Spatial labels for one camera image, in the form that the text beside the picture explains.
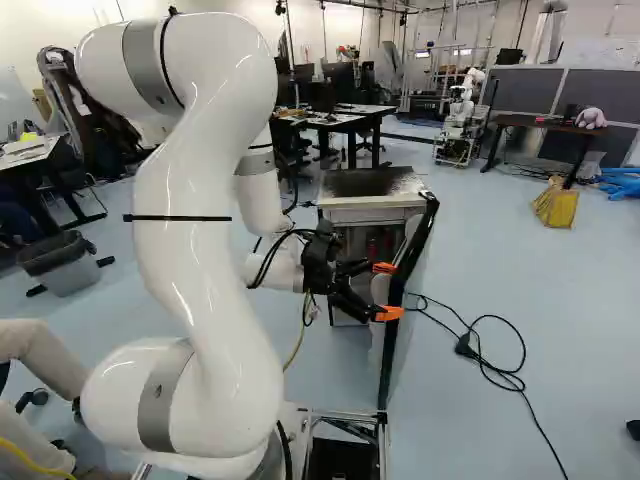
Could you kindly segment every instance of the gray bin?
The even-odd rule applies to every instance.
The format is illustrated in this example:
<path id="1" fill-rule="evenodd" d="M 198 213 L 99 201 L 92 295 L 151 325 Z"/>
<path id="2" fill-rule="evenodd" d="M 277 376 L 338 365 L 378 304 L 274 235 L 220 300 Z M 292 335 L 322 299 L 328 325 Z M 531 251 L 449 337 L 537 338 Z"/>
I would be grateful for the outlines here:
<path id="1" fill-rule="evenodd" d="M 100 280 L 91 255 L 96 247 L 77 230 L 33 243 L 20 251 L 17 263 L 58 297 L 70 295 Z"/>

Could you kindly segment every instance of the floor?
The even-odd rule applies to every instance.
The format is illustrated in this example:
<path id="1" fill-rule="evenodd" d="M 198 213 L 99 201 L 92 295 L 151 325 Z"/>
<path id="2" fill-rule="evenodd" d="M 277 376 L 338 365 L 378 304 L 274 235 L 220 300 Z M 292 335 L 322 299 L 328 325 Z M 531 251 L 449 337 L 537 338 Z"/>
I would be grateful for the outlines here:
<path id="1" fill-rule="evenodd" d="M 393 119 L 383 127 L 404 130 Z M 342 140 L 333 141 L 340 146 Z M 609 202 L 604 194 L 584 189 L 574 229 L 547 229 L 530 207 L 544 183 L 496 171 L 481 175 L 479 165 L 437 167 L 430 145 L 383 143 L 384 158 L 412 165 L 441 201 L 422 292 L 469 320 L 495 313 L 522 332 L 527 393 L 570 478 L 638 478 L 640 444 L 628 438 L 624 422 L 640 417 L 640 321 L 634 313 L 640 203 Z M 130 211 L 131 186 L 127 180 L 101 187 L 109 217 L 82 229 L 101 255 L 117 258 L 98 285 L 64 299 L 50 294 L 27 299 L 24 292 L 32 281 L 26 274 L 14 271 L 0 278 L 0 316 L 45 318 L 89 366 L 125 342 L 183 333 L 144 290 L 137 273 L 130 225 L 121 221 Z M 312 199 L 314 188 L 314 183 L 304 185 L 302 200 Z M 82 205 L 99 209 L 89 197 Z M 53 210 L 65 214 L 62 206 Z M 312 226 L 315 212 L 298 208 L 293 217 L 300 226 Z M 234 225 L 234 255 L 241 259 L 255 238 Z M 249 296 L 285 358 L 298 333 L 301 298 L 266 290 Z M 458 327 L 446 312 L 434 309 L 434 314 Z M 495 363 L 517 361 L 512 333 L 488 324 L 482 334 L 483 350 Z M 366 330 L 332 330 L 323 312 L 287 372 L 287 399 L 342 410 L 373 408 L 376 375 L 367 363 L 368 348 Z M 452 349 L 449 334 L 427 319 L 417 322 L 389 410 L 390 478 L 561 478 L 522 399 L 489 385 Z M 37 386 L 18 366 L 3 398 L 15 401 Z M 66 438 L 85 464 L 112 469 L 136 464 L 76 426 L 61 400 L 25 414 L 50 438 Z M 151 478 L 181 477 L 156 471 Z"/>

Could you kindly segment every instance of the cubicle partition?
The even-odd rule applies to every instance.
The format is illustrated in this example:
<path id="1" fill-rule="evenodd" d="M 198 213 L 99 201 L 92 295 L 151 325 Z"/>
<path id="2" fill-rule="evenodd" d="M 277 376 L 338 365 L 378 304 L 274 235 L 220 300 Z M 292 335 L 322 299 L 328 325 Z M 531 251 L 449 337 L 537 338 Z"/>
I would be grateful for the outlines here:
<path id="1" fill-rule="evenodd" d="M 598 107 L 607 117 L 609 129 L 594 139 L 591 149 L 606 153 L 603 167 L 619 167 L 629 161 L 640 131 L 640 71 L 497 65 L 489 71 L 481 104 L 491 101 L 496 79 L 500 81 L 494 114 L 563 115 L 569 104 Z M 538 158 L 571 163 L 573 148 L 572 134 L 547 132 L 540 136 L 533 153 Z"/>

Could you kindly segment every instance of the person's leg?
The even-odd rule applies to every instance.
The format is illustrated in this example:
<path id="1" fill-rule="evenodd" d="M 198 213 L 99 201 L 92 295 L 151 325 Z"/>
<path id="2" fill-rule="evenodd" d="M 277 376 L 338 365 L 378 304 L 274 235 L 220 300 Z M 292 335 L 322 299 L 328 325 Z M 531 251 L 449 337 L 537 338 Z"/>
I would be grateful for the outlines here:
<path id="1" fill-rule="evenodd" d="M 87 379 L 87 369 L 42 320 L 0 320 L 0 362 L 20 360 L 65 400 L 73 400 Z"/>
<path id="2" fill-rule="evenodd" d="M 6 233 L 20 235 L 26 243 L 33 243 L 44 237 L 29 212 L 16 202 L 0 202 L 0 222 Z"/>
<path id="3" fill-rule="evenodd" d="M 18 415 L 12 405 L 0 401 L 0 437 L 9 440 L 44 468 L 71 473 L 76 464 L 73 455 L 58 450 L 41 433 L 35 431 Z M 12 479 L 50 480 L 54 477 L 36 473 L 28 468 L 14 453 L 0 448 L 0 472 Z"/>

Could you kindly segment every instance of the wall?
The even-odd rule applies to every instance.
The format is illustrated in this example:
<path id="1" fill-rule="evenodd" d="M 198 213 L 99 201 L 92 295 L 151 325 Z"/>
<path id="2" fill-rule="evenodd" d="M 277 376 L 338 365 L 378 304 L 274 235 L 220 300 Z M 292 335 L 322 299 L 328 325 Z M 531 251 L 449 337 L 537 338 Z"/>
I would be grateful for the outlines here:
<path id="1" fill-rule="evenodd" d="M 87 0 L 20 0 L 2 2 L 0 66 L 15 66 L 25 89 L 41 88 L 36 55 L 42 47 L 68 49 L 97 25 Z"/>
<path id="2" fill-rule="evenodd" d="M 442 0 L 413 0 L 422 6 L 439 7 Z M 524 22 L 520 47 L 528 50 L 543 0 L 529 0 L 528 13 Z M 640 0 L 624 0 L 612 19 L 616 0 L 569 0 L 570 10 L 565 27 L 567 41 L 582 39 L 604 39 L 610 25 L 611 37 L 626 40 L 640 38 Z M 274 13 L 275 0 L 119 0 L 125 19 L 159 17 L 166 15 L 170 4 L 180 11 L 198 12 L 221 10 L 237 12 L 254 22 L 275 51 L 283 31 L 283 17 Z M 515 47 L 519 19 L 522 11 L 521 0 L 500 0 L 500 8 L 495 21 L 489 63 L 495 59 L 499 47 Z M 290 16 L 296 63 L 313 61 L 324 56 L 322 14 L 317 0 L 290 0 Z M 487 44 L 491 30 L 493 5 L 461 8 L 459 12 L 458 36 L 455 43 L 475 43 L 478 23 L 480 25 L 480 45 Z M 436 40 L 440 29 L 442 12 L 420 16 L 417 27 L 417 46 L 426 45 L 428 40 Z M 0 65 L 16 68 L 20 81 L 27 90 L 39 87 L 40 74 L 35 56 L 43 46 L 55 44 L 73 49 L 79 39 L 97 25 L 120 21 L 120 9 L 115 0 L 21 0 L 4 2 L 0 17 Z M 357 7 L 326 4 L 327 56 L 335 60 L 338 45 L 355 44 L 361 46 L 363 58 L 372 56 L 378 45 L 378 12 Z M 402 29 L 398 25 L 399 16 L 384 12 L 381 19 L 383 40 L 395 38 L 398 50 L 402 52 Z M 413 32 L 417 19 L 409 17 L 407 28 L 407 48 L 413 45 Z M 440 44 L 453 42 L 451 30 L 453 15 L 450 9 L 444 18 L 445 29 L 440 36 Z M 413 75 L 418 83 L 424 82 L 424 70 L 428 61 L 414 65 Z"/>
<path id="3" fill-rule="evenodd" d="M 272 48 L 284 30 L 284 15 L 276 16 L 275 0 L 120 0 L 125 19 L 159 17 L 167 13 L 169 5 L 181 12 L 223 11 L 238 13 L 252 21 Z M 324 56 L 322 12 L 315 0 L 290 0 L 289 15 L 296 63 L 313 62 Z M 117 12 L 107 15 L 110 21 L 120 19 Z M 372 45 L 377 47 L 377 12 L 346 5 L 326 4 L 327 58 L 335 61 L 339 45 L 361 45 L 364 58 L 370 56 Z"/>

